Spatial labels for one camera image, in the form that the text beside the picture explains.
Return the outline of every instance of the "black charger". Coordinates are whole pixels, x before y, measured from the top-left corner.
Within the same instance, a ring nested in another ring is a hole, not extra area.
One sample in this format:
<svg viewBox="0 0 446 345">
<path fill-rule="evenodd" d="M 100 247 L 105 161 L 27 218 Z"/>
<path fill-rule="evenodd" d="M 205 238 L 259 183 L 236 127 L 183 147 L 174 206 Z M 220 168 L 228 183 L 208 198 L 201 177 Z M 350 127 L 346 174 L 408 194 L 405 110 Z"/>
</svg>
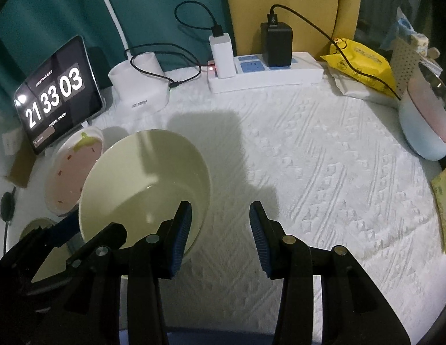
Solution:
<svg viewBox="0 0 446 345">
<path fill-rule="evenodd" d="M 293 30 L 285 22 L 277 22 L 277 14 L 269 13 L 261 24 L 263 61 L 269 68 L 291 65 Z"/>
</svg>

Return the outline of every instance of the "power strip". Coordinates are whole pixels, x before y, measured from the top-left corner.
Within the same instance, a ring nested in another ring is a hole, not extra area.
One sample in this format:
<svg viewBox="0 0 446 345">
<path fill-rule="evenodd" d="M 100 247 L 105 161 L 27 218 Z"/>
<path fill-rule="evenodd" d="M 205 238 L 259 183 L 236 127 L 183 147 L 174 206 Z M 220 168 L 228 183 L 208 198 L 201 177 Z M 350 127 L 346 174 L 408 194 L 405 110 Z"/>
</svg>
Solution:
<svg viewBox="0 0 446 345">
<path fill-rule="evenodd" d="M 291 65 L 281 68 L 267 67 L 261 54 L 234 57 L 234 65 L 236 75 L 225 79 L 218 78 L 214 66 L 208 67 L 208 87 L 213 93 L 275 85 L 315 84 L 322 80 L 324 74 L 323 67 L 306 52 L 293 52 Z"/>
</svg>

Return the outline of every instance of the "black cable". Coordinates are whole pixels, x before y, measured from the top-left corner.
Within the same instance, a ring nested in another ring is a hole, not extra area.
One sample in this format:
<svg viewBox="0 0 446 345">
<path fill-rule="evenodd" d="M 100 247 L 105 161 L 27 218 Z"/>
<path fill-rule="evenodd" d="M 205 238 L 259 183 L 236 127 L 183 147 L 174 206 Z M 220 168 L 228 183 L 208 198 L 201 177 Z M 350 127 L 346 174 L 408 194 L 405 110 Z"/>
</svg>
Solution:
<svg viewBox="0 0 446 345">
<path fill-rule="evenodd" d="M 346 63 L 349 65 L 349 67 L 355 71 L 356 73 L 369 77 L 371 79 L 374 79 L 382 84 L 384 84 L 388 89 L 390 89 L 390 91 L 394 94 L 395 97 L 397 97 L 398 100 L 400 100 L 399 95 L 397 95 L 397 93 L 395 93 L 395 91 L 389 86 L 389 84 L 387 84 L 384 80 L 381 80 L 380 78 L 374 76 L 374 75 L 370 75 L 370 74 L 366 74 L 360 70 L 357 70 L 354 68 L 354 66 L 351 65 L 351 63 L 349 62 L 349 60 L 346 58 L 346 56 L 344 55 L 343 51 L 341 50 L 341 48 L 338 46 L 337 43 L 335 43 L 335 41 L 327 35 L 327 33 L 325 31 L 323 31 L 322 29 L 320 29 L 319 27 L 317 27 L 316 25 L 314 25 L 309 19 L 307 19 L 306 17 L 302 16 L 301 14 L 299 14 L 297 11 L 293 10 L 291 7 L 285 6 L 285 5 L 281 5 L 281 4 L 274 4 L 273 6 L 271 6 L 270 15 L 274 14 L 274 8 L 275 7 L 281 7 L 282 9 L 288 10 L 289 12 L 295 14 L 295 16 L 301 18 L 302 20 L 304 20 L 307 24 L 311 25 L 312 27 L 314 27 L 317 31 L 319 31 L 322 35 L 324 35 L 328 41 L 330 41 L 338 50 L 338 52 L 340 52 L 341 56 L 344 58 L 344 61 L 346 61 Z"/>
<path fill-rule="evenodd" d="M 346 49 L 347 47 L 348 47 L 348 42 L 347 41 L 344 41 L 344 39 L 341 39 L 342 40 L 342 42 L 344 43 L 344 48 L 341 48 L 341 50 L 344 50 L 344 49 Z"/>
<path fill-rule="evenodd" d="M 202 6 L 208 12 L 209 16 L 212 18 L 213 26 L 212 27 L 199 27 L 199 26 L 188 25 L 187 23 L 183 22 L 180 18 L 178 18 L 178 14 L 177 14 L 178 8 L 181 5 L 185 5 L 185 4 L 189 4 L 189 3 L 193 3 L 193 4 L 197 4 L 199 6 Z M 196 1 L 196 0 L 183 1 L 182 3 L 179 3 L 178 5 L 175 6 L 175 10 L 173 11 L 173 14 L 175 16 L 175 19 L 185 27 L 193 28 L 195 30 L 212 31 L 212 35 L 215 38 L 218 36 L 223 36 L 223 28 L 217 23 L 215 16 L 212 14 L 212 12 L 210 11 L 210 9 L 207 6 L 205 6 L 203 3 L 199 2 L 199 1 Z"/>
<path fill-rule="evenodd" d="M 127 48 L 126 50 L 124 50 L 124 55 L 127 57 L 127 52 L 129 52 L 129 51 L 131 52 L 132 49 L 137 49 L 137 48 L 141 48 L 141 47 L 155 46 L 155 45 L 171 45 L 171 46 L 174 46 L 174 47 L 176 47 L 176 48 L 178 48 L 178 49 L 180 49 L 180 50 L 183 50 L 184 52 L 186 52 L 187 54 L 189 54 L 189 55 L 194 59 L 194 61 L 190 60 L 188 57 L 186 57 L 183 53 L 180 53 L 180 52 L 175 52 L 175 51 L 157 51 L 157 52 L 155 52 L 155 53 L 158 53 L 158 54 L 179 55 L 179 56 L 181 56 L 181 57 L 184 57 L 185 59 L 187 59 L 188 61 L 190 61 L 191 63 L 193 63 L 193 64 L 195 64 L 196 66 L 199 67 L 199 71 L 198 71 L 198 73 L 197 73 L 196 75 L 191 76 L 191 77 L 188 78 L 188 79 L 175 81 L 175 80 L 173 80 L 173 79 L 171 79 L 171 78 L 169 78 L 169 77 L 167 77 L 167 76 L 159 75 L 159 74 L 155 74 L 155 73 L 153 73 L 153 72 L 148 72 L 148 71 L 142 70 L 142 69 L 140 69 L 139 67 L 137 67 L 137 66 L 134 64 L 134 60 L 135 60 L 135 58 L 136 58 L 137 56 L 139 56 L 140 54 L 143 54 L 144 52 L 141 52 L 141 53 L 138 53 L 138 54 L 132 56 L 132 58 L 130 59 L 130 65 L 131 65 L 135 70 L 137 70 L 137 71 L 139 71 L 139 72 L 141 72 L 141 73 L 143 73 L 143 74 L 150 75 L 150 76 L 154 76 L 154 77 L 156 77 L 156 78 L 161 78 L 161 79 L 166 79 L 166 80 L 168 80 L 168 81 L 169 81 L 169 87 L 170 87 L 170 89 L 175 88 L 175 87 L 179 86 L 180 84 L 183 84 L 183 83 L 188 82 L 188 81 L 190 81 L 190 80 L 193 80 L 193 79 L 197 78 L 197 77 L 201 74 L 201 72 L 202 72 L 202 66 L 203 66 L 203 65 L 201 65 L 201 64 L 199 63 L 199 60 L 196 58 L 196 56 L 195 56 L 194 54 L 192 54 L 189 50 L 187 50 L 187 49 L 185 49 L 185 48 L 183 48 L 183 47 L 181 47 L 181 46 L 179 46 L 179 45 L 177 45 L 177 44 L 173 44 L 173 43 L 147 43 L 147 44 L 135 45 L 135 46 L 133 46 L 133 47 L 130 47 L 130 48 Z"/>
<path fill-rule="evenodd" d="M 9 229 L 9 222 L 6 223 L 6 228 L 4 229 L 4 248 L 3 248 L 3 256 L 6 255 L 6 245 L 7 245 L 7 230 Z"/>
</svg>

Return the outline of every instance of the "white cable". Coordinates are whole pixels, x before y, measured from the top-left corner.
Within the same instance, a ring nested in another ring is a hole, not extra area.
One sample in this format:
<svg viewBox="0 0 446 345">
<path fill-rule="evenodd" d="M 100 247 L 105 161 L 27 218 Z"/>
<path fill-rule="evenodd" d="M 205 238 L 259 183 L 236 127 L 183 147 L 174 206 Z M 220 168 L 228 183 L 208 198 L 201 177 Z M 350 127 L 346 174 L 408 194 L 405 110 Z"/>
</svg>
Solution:
<svg viewBox="0 0 446 345">
<path fill-rule="evenodd" d="M 121 37 L 122 45 L 124 46 L 124 49 L 127 50 L 129 48 L 129 45 L 127 44 L 127 40 L 125 39 L 124 32 L 122 31 L 122 27 L 118 21 L 116 13 L 114 13 L 114 10 L 109 0 L 103 0 L 103 1 L 105 2 L 105 5 L 109 11 L 112 21 L 114 22 L 114 25 L 116 26 L 116 29 L 118 30 L 119 36 Z M 127 51 L 127 58 L 128 59 L 132 58 L 132 54 L 130 54 L 129 51 Z"/>
</svg>

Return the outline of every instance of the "white container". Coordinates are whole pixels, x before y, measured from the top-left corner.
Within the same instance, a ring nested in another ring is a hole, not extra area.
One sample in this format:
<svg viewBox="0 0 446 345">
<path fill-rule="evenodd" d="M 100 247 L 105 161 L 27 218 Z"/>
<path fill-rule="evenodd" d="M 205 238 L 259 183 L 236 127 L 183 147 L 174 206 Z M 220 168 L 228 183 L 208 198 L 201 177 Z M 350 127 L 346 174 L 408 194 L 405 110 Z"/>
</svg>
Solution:
<svg viewBox="0 0 446 345">
<path fill-rule="evenodd" d="M 141 70 L 164 75 L 153 52 L 138 55 L 134 64 Z M 169 102 L 168 80 L 139 72 L 132 67 L 130 59 L 114 66 L 108 76 L 124 109 L 157 112 Z"/>
</svg>

